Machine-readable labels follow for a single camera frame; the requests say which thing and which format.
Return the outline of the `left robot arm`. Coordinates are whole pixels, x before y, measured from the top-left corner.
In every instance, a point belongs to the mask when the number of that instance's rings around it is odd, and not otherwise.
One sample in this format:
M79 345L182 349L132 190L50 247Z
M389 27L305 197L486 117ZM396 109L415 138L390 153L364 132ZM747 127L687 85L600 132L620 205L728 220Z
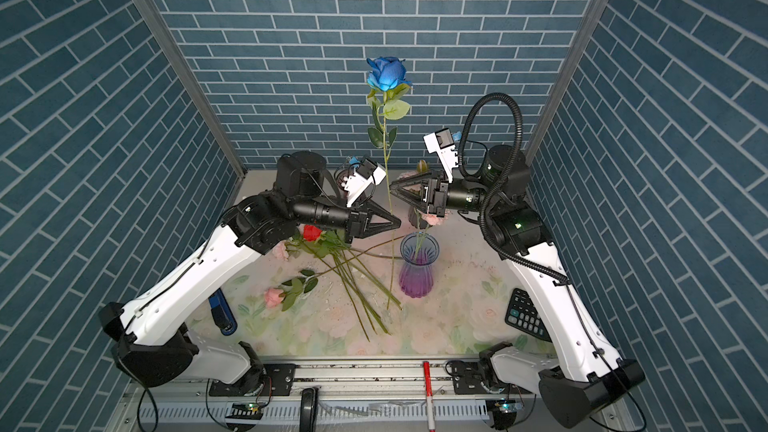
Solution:
M102 308L99 319L115 342L117 368L144 388L175 379L211 379L233 387L238 395L261 391L267 373L250 344L230 346L200 338L186 320L231 277L296 234L300 225L340 230L346 241L399 228L399 218L363 197L386 176L368 158L336 180L317 153L280 157L271 189L226 209L204 245L151 289Z

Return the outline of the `red rose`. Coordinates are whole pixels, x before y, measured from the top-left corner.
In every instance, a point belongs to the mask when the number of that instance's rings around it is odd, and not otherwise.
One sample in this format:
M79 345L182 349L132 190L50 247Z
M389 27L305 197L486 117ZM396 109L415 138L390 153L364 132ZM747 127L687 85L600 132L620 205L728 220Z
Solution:
M302 230L302 238L306 242L315 242L321 238L323 230L314 225L305 225Z

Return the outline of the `pink carnation spray stem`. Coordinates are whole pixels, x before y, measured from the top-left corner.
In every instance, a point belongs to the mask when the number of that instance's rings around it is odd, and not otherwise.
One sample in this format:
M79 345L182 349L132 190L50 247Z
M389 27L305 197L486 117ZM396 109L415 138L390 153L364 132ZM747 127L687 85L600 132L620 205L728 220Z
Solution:
M417 172L417 173L429 172L430 173L429 182L448 182L445 176L445 172L442 169L432 170L426 165L425 161L421 161L418 164L416 170L410 170L410 171L405 171L400 173L396 179L403 176L407 172ZM409 206L407 203L405 204L408 207L409 221L411 225L416 228L417 232L426 232L427 229L439 225L444 219L445 215L435 216L435 215L426 214L416 210L412 206Z

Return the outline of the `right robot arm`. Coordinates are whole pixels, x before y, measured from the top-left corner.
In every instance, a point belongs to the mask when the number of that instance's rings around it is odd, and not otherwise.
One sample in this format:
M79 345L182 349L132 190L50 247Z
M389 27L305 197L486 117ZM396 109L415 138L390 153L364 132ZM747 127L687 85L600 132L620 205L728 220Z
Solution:
M621 356L586 310L551 232L525 201L529 181L524 153L498 145L476 174L456 178L446 167L398 179L390 190L419 212L476 213L484 240L522 284L509 299L505 321L550 342L556 354L539 360L499 343L480 354L482 383L491 390L520 386L538 395L561 426L573 428L629 396L645 374L636 360Z

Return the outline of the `purple blue gradient vase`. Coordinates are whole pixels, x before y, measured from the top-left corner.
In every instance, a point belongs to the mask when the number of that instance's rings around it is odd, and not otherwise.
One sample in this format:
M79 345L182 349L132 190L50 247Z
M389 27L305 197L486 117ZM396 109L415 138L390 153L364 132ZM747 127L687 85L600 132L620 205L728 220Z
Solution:
M434 286L434 263L440 254L437 240L426 232L407 235L400 245L404 263L399 274L401 291L411 298L423 298Z

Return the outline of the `blue rose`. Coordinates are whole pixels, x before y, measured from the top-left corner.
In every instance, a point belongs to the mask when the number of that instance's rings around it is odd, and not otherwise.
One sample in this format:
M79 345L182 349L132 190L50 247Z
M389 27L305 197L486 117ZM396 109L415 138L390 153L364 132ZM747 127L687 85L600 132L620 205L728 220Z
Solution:
M390 194L389 159L397 140L398 128L391 124L407 117L412 106L404 97L412 90L407 79L404 61L397 57L367 59L370 71L366 83L370 91L366 96L373 125L368 129L371 144L382 151L383 168L389 211L392 211Z

